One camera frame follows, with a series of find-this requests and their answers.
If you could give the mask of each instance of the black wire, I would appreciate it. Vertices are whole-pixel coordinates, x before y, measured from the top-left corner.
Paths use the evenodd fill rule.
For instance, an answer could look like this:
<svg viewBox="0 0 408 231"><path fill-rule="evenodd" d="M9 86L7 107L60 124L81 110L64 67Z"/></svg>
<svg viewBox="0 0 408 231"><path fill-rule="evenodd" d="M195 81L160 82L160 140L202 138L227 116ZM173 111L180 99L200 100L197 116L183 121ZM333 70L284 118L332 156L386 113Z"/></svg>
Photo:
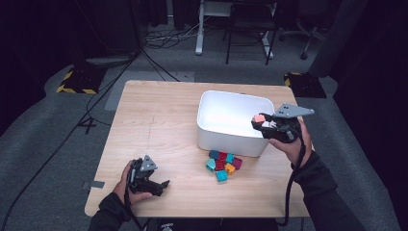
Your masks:
<svg viewBox="0 0 408 231"><path fill-rule="evenodd" d="M300 231L303 231L304 225L305 225L305 218L302 218L302 219L300 220Z"/></svg>
<svg viewBox="0 0 408 231"><path fill-rule="evenodd" d="M148 218L144 225L140 224L140 222L136 218L136 216L133 213L132 208L131 208L132 204L130 203L129 191L128 191L129 185L128 184L129 184L129 182L126 180L126 188L125 188L125 195L124 195L125 210L128 212L128 214L130 215L130 217L132 218L132 220L136 224L136 226L139 228L139 230L143 231L144 228L150 223L150 220L152 220L152 218Z"/></svg>
<svg viewBox="0 0 408 231"><path fill-rule="evenodd" d="M120 77L120 75L118 75L116 78L114 78L114 79L113 79L111 82L109 82L105 87L101 88L101 89L99 90L99 92L102 91L102 90L104 90L104 89L107 88L107 87L109 87L109 88L107 89L107 91L110 90L110 89L112 88L112 86L115 84L115 82L118 80L119 77ZM90 100L88 101L88 103L87 103L86 109L87 109L87 112L88 112L88 116L89 116L90 118L92 118L93 120L95 120L95 121L101 123L101 124L104 124L104 125L107 125L107 126L112 126L112 124L107 123L107 122L100 121L99 119L95 118L94 116L92 116L92 115L90 114L89 104L90 104L90 102L92 101L92 99L95 97L95 95L96 95L96 94L94 94L94 95L90 98Z"/></svg>
<svg viewBox="0 0 408 231"><path fill-rule="evenodd" d="M291 177L289 178L289 181L288 181L288 186L286 188L285 220L282 223L281 222L276 222L279 226L288 225L288 222L289 222L289 202L290 202L290 197L291 197L291 189L292 189L293 179L297 175L297 173L298 173L298 171L300 169L300 165L301 165L301 163L303 161L303 157L305 156L305 153L306 153L306 146L305 146L305 142L303 140L302 134L299 134L296 130L292 129L291 127L289 127L289 129L298 134L301 145L300 145L300 150L299 150L299 158L297 159L296 165L293 168Z"/></svg>
<svg viewBox="0 0 408 231"><path fill-rule="evenodd" d="M174 35L167 35L167 36L163 36L163 37L158 37L158 38L146 38L145 39L145 43L146 46L152 49L161 49L161 48L170 48L173 47L175 45L177 45L178 43L180 43L180 41L184 41L187 40L191 37L193 37L194 35L189 35L188 33L192 33L194 31L196 31L196 28L191 28L189 30L186 30L184 32L180 32ZM152 40L156 40L156 41L160 41L162 44L158 45L158 44L151 44L153 41Z"/></svg>
<svg viewBox="0 0 408 231"><path fill-rule="evenodd" d="M151 62L153 62L156 66L158 66L160 69L162 69L168 76L170 76L171 78L173 78L175 81L180 82L180 80L178 80L176 77L174 77L172 74L170 74L166 69L164 69L161 65L157 64L145 51L144 49L141 50L141 52L143 53L143 55Z"/></svg>
<svg viewBox="0 0 408 231"><path fill-rule="evenodd" d="M160 77L163 79L163 81L165 81L166 80L165 77L163 77L162 73L160 73L160 71L157 69L157 67L155 65L153 65L152 61L150 59L148 59L147 57L146 57L146 59L153 66L153 68L156 70L156 72L160 75Z"/></svg>
<svg viewBox="0 0 408 231"><path fill-rule="evenodd" d="M108 45L106 45L106 43L101 39L101 37L98 36L98 34L96 33L96 31L93 29L92 24L90 23L87 15L84 12L84 9L81 7L81 5L78 3L78 0L75 0L76 6L78 7L78 9L80 10L82 16L84 17L84 19L86 20L86 22L88 23L90 29L92 30L93 34L95 35L95 37L99 40L99 42L109 51L117 54L117 55L129 55L128 53L122 53L122 52L116 52L115 50L111 49Z"/></svg>
<svg viewBox="0 0 408 231"><path fill-rule="evenodd" d="M117 79L123 74L123 72L126 70L126 68L132 63L129 62L126 66L124 66L118 76L115 78L114 83L117 81ZM51 154L51 156L44 162L44 164L42 164L42 166L37 170L37 172L34 174L34 176L28 181L28 183L23 187L23 189L18 193L17 197L14 199L12 205L9 207L9 210L7 211L4 220L3 220L3 224L2 224L2 229L1 231L4 231L6 229L6 224L7 224L7 220L9 219L10 214L12 213L12 209L14 207L14 205L17 203L18 199L20 198L21 195L24 194L24 192L27 190L27 188L31 185L31 183L37 178L37 176L41 173L41 171L45 168L45 166L54 158L54 156L58 153L58 151L64 146L64 144L68 141L68 139L71 137L72 133L75 131L75 129L78 127L78 125L81 124L81 122L84 120L84 118L89 114L90 111L92 111L92 109L101 101L101 99L106 95L106 93L108 92L108 90L106 90L102 96L90 107L89 110L87 110L86 113L84 113L84 115L82 115L82 117L79 119L79 121L77 122L77 124L69 131L68 135L65 137L65 139L60 143L60 145L57 147L57 149Z"/></svg>

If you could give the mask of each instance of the table leg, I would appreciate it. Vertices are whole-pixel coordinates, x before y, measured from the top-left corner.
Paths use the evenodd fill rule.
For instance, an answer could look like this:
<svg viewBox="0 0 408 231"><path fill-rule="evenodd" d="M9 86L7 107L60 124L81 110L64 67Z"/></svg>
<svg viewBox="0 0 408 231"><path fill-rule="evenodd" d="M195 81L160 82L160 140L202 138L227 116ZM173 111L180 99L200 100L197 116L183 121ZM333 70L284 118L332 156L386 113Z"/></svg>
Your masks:
<svg viewBox="0 0 408 231"><path fill-rule="evenodd" d="M264 49L265 49L265 54L268 55L268 51L269 51L269 32L267 32L264 37L262 38L262 44L264 45ZM270 57L269 59L271 60L273 58L273 51L270 51Z"/></svg>
<svg viewBox="0 0 408 231"><path fill-rule="evenodd" d="M203 53L203 42L204 42L204 1L201 0L200 3L200 16L199 16L199 27L197 35L197 44L195 46L195 55L202 55Z"/></svg>

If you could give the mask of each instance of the red block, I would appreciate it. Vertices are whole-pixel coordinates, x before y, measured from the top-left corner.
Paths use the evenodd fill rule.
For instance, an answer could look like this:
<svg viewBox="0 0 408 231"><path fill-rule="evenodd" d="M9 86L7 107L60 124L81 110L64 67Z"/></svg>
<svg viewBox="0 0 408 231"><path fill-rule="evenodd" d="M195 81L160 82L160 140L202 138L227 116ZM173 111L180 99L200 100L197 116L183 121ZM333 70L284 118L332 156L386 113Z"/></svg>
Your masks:
<svg viewBox="0 0 408 231"><path fill-rule="evenodd" d="M218 170L225 170L225 161L216 161L216 171Z"/></svg>
<svg viewBox="0 0 408 231"><path fill-rule="evenodd" d="M228 153L226 153L226 152L219 152L218 159L219 159L220 161L224 161L224 162L225 162L225 160L227 159L227 155L228 155Z"/></svg>

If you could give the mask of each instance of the person's left hand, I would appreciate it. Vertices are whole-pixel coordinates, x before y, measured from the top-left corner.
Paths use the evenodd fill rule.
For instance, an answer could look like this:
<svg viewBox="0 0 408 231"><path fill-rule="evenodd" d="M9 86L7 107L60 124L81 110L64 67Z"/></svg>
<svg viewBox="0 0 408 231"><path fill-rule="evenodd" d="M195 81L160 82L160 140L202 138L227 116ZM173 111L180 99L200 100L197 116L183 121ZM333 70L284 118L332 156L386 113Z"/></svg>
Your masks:
<svg viewBox="0 0 408 231"><path fill-rule="evenodd" d="M131 205L135 205L136 203L143 201L145 199L148 199L152 197L152 193L150 192L138 192L138 193L132 193L127 187L126 187L126 181L127 181L127 175L130 170L130 165L132 164L132 161L130 161L126 168L122 172L122 177L120 178L120 181L116 184L114 188L114 193L119 196L119 199L122 201L122 203L125 203L125 190L128 191L129 193L129 200Z"/></svg>

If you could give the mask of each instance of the teal block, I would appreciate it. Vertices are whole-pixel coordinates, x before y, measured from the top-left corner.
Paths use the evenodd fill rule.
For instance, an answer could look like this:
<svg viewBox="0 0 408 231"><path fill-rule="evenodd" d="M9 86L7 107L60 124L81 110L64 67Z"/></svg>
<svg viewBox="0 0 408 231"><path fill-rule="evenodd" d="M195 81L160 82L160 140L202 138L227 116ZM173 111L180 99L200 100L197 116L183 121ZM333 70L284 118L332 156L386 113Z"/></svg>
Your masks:
<svg viewBox="0 0 408 231"><path fill-rule="evenodd" d="M207 162L206 168L207 168L210 172L214 172L214 169L216 168L216 160L210 159L210 160Z"/></svg>
<svg viewBox="0 0 408 231"><path fill-rule="evenodd" d="M225 182L228 179L227 172L225 170L220 170L216 172L218 182Z"/></svg>
<svg viewBox="0 0 408 231"><path fill-rule="evenodd" d="M234 161L234 155L231 153L228 153L227 155L227 159L225 159L225 161L229 164L232 164L232 162Z"/></svg>

